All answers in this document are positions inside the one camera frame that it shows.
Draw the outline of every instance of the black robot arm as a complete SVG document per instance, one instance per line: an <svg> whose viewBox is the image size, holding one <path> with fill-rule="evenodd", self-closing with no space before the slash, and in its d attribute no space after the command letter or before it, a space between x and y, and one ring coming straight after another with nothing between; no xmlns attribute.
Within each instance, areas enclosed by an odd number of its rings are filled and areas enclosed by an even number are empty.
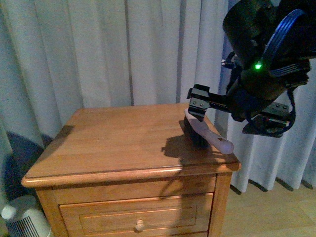
<svg viewBox="0 0 316 237"><path fill-rule="evenodd" d="M202 121L214 108L248 121L244 133L280 137L295 122L293 91L308 82L309 59L316 57L316 1L241 0L223 28L233 52L222 61L232 70L226 95L196 84L189 90L189 113ZM287 91L289 106L275 103Z"/></svg>

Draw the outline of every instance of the wooden floor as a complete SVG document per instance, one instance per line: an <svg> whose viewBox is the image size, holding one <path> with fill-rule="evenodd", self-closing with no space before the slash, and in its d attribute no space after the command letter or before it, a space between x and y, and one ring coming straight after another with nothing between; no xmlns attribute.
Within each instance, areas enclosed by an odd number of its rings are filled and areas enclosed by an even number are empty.
<svg viewBox="0 0 316 237"><path fill-rule="evenodd" d="M316 237L316 190L289 191L279 183L263 192L230 190L222 237Z"/></svg>

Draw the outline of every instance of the brush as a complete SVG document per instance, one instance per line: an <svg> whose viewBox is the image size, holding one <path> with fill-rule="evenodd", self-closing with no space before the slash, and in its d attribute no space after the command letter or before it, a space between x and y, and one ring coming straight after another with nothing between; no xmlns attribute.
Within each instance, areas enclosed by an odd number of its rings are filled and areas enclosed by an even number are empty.
<svg viewBox="0 0 316 237"><path fill-rule="evenodd" d="M199 121L184 110L184 125L187 128L193 143L199 147L206 148L208 144L214 146L222 154L230 154L234 151L234 145L224 137L212 132L205 121Z"/></svg>

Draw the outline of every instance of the curtain fold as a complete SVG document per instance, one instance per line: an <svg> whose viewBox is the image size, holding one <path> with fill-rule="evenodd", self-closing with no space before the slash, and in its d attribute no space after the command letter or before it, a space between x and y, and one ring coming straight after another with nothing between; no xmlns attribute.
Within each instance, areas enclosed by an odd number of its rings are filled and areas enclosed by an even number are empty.
<svg viewBox="0 0 316 237"><path fill-rule="evenodd" d="M236 2L1 0L2 172L12 157L23 175L76 109L188 102L195 83L225 94L230 70L220 65L232 49L222 22ZM249 179L268 190L277 177L316 184L315 60L309 76L282 138L242 134L245 122L208 110L242 163L232 178L240 191Z"/></svg>

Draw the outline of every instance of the wooden drawer front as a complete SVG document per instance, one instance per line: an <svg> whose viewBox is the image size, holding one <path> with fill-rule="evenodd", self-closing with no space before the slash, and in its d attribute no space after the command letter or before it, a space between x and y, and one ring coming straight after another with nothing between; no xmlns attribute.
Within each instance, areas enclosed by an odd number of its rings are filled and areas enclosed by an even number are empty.
<svg viewBox="0 0 316 237"><path fill-rule="evenodd" d="M212 194L61 205L70 237L154 237L206 232ZM137 232L138 220L144 230Z"/></svg>
<svg viewBox="0 0 316 237"><path fill-rule="evenodd" d="M215 175L187 176L179 179L82 188L55 189L58 204L154 198L186 194L205 194L215 190Z"/></svg>

